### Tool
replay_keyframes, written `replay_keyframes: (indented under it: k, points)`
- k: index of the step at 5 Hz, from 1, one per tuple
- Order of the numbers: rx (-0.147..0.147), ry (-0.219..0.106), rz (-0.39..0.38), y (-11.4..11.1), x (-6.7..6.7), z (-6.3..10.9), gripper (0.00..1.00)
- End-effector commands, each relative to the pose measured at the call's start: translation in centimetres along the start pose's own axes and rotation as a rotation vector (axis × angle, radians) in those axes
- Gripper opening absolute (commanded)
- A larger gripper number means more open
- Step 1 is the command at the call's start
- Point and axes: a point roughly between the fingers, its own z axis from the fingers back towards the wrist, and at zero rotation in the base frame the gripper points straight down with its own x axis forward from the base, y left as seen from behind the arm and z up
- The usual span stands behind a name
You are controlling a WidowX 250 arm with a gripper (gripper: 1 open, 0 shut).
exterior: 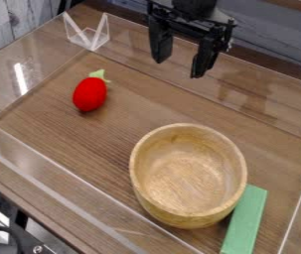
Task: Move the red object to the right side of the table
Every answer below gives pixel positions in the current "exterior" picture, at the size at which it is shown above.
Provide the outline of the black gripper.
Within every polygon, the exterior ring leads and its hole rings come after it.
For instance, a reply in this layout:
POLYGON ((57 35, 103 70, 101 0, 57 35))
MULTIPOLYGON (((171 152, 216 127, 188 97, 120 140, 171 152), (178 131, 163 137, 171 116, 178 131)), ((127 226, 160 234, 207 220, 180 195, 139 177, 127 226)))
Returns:
POLYGON ((216 7, 218 0, 145 0, 151 57, 161 63, 172 53, 172 33, 199 40, 190 78, 212 68, 218 51, 231 43, 235 20, 216 7))

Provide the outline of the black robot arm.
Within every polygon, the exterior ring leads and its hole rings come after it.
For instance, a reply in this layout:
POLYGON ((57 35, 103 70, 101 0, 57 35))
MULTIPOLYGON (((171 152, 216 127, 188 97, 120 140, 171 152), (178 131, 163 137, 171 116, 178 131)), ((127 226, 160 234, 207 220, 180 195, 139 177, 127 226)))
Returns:
POLYGON ((198 41, 190 78, 214 67, 231 43, 235 20, 216 8, 218 0, 145 0, 151 57, 160 64, 172 53, 174 35, 198 41))

